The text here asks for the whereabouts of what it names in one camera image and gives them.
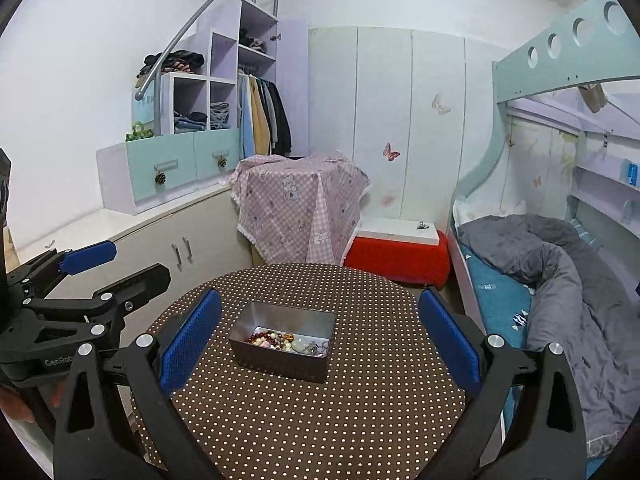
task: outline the red stool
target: red stool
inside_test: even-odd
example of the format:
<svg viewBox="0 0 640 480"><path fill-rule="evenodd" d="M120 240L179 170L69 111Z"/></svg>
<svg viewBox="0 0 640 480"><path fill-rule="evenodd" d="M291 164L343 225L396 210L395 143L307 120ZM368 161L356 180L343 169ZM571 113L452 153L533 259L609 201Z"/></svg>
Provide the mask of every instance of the red stool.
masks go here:
<svg viewBox="0 0 640 480"><path fill-rule="evenodd" d="M442 288L449 277L446 236L438 231L438 245L415 244L357 236L345 267L366 270L389 280Z"/></svg>

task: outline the pink plaid cloth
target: pink plaid cloth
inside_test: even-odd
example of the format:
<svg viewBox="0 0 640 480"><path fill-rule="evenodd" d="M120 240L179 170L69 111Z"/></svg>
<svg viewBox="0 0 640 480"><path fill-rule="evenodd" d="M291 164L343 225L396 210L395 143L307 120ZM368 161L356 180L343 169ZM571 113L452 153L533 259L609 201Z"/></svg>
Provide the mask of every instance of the pink plaid cloth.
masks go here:
<svg viewBox="0 0 640 480"><path fill-rule="evenodd" d="M238 230L268 264L341 265L369 178L341 157L254 155L231 177Z"/></svg>

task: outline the metal box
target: metal box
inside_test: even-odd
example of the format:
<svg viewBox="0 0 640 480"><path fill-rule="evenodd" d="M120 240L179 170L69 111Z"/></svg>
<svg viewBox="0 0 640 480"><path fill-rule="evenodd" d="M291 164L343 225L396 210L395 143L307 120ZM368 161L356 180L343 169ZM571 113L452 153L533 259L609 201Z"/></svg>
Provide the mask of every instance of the metal box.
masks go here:
<svg viewBox="0 0 640 480"><path fill-rule="evenodd" d="M333 312L252 301L236 321L229 334L229 342L236 362L244 368L311 383L325 383L333 348L334 325ZM315 357L247 343L247 338L259 326L328 339L326 356Z"/></svg>

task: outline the metal handrail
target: metal handrail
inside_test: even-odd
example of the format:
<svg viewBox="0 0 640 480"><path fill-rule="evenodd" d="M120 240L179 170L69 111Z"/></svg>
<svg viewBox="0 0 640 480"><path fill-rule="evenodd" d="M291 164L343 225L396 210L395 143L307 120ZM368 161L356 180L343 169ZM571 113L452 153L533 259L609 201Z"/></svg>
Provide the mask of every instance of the metal handrail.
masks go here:
<svg viewBox="0 0 640 480"><path fill-rule="evenodd" d="M146 90L149 88L149 85L153 80L158 81L157 84L154 85L154 135L160 135L160 99L161 99L161 89L160 89L160 76L162 75L162 63L167 58L169 53L174 49L175 45L182 39L187 30L191 28L196 20L200 17L200 15L207 10L207 8L213 3L214 0L207 0L202 4L202 6L196 10L193 16L189 18L189 20L182 26L178 34L174 36L174 38L169 42L164 52L158 57L153 67L149 71L149 74L146 77L145 82L142 84L140 89L135 93L136 101L142 101L145 96ZM273 15L278 15L278 2L279 0L273 0Z"/></svg>

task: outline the finger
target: finger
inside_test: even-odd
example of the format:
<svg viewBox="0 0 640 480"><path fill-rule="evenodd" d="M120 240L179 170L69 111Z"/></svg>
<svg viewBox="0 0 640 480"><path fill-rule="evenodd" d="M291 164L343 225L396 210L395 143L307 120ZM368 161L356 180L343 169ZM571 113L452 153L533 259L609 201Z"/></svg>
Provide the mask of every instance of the finger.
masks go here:
<svg viewBox="0 0 640 480"><path fill-rule="evenodd" d="M66 382L56 384L56 387L53 389L51 394L51 405L54 408L59 408L60 403L62 402L62 397L65 395L65 386Z"/></svg>
<svg viewBox="0 0 640 480"><path fill-rule="evenodd" d="M24 401L15 393L0 386L0 409L13 420L35 422L33 413Z"/></svg>

